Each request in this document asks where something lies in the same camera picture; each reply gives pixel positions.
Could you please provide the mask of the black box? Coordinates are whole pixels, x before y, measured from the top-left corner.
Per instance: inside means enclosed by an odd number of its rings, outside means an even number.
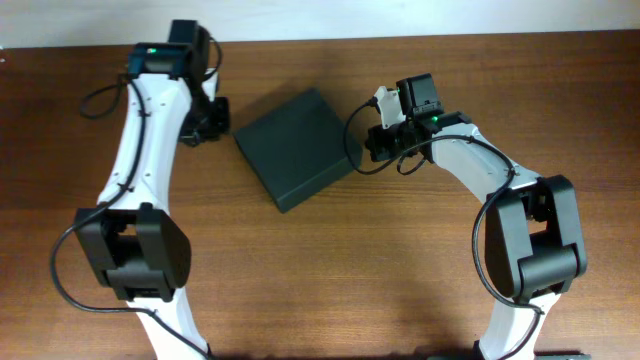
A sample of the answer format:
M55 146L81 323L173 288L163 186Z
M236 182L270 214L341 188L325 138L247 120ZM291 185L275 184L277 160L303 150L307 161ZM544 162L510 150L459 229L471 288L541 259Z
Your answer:
M362 146L316 89L279 105L234 133L235 141L286 213L361 165Z

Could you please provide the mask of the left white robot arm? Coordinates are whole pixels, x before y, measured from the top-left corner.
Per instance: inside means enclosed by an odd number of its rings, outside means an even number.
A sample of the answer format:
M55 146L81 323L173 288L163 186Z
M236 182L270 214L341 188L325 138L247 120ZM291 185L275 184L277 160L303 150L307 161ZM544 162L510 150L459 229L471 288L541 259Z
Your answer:
M72 230L98 283L138 315L159 359L210 359L189 306L192 251L172 220L169 187L176 148L216 141L230 128L228 100L217 96L219 44L195 20L172 22L167 41L141 42L118 90L127 116L109 180Z

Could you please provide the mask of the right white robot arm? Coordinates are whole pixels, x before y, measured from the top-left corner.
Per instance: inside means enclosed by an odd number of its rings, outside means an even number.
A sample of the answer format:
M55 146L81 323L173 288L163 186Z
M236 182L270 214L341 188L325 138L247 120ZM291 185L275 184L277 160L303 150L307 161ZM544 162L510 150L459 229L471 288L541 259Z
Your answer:
M473 359L534 359L551 308L587 269L572 183L544 177L492 145L466 114L446 112L431 74L381 86L381 122L365 147L382 168L415 155L448 171L482 204L471 233L477 275L495 303Z

